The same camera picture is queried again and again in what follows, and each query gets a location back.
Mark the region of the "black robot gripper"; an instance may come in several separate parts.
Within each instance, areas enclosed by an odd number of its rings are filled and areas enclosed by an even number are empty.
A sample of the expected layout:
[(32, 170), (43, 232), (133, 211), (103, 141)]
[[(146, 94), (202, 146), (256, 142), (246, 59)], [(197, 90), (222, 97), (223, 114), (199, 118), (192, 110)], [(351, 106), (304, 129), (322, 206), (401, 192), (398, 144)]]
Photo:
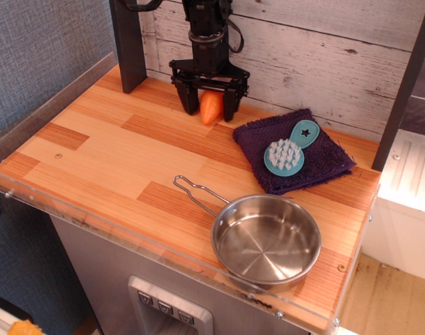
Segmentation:
[(238, 111), (241, 98), (248, 94), (250, 73), (230, 62), (230, 53), (239, 53), (229, 44), (229, 32), (218, 31), (209, 36), (188, 32), (192, 46), (192, 59), (172, 60), (172, 83), (184, 110), (193, 115), (199, 108), (198, 89), (224, 91), (223, 115), (226, 122), (232, 121)]

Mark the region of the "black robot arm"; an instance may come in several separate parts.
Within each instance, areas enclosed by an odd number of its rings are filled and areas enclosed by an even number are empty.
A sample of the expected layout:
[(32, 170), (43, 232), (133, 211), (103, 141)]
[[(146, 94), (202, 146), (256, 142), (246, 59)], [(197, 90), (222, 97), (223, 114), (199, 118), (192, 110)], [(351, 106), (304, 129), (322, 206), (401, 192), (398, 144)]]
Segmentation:
[(224, 120), (231, 121), (248, 94), (250, 77), (248, 71), (230, 62), (230, 53), (239, 53), (244, 46), (244, 39), (236, 49), (229, 44), (229, 28), (241, 32), (229, 18), (232, 2), (184, 1), (183, 7), (190, 23), (193, 58), (170, 62), (171, 81), (189, 115), (200, 106), (200, 89), (223, 93)]

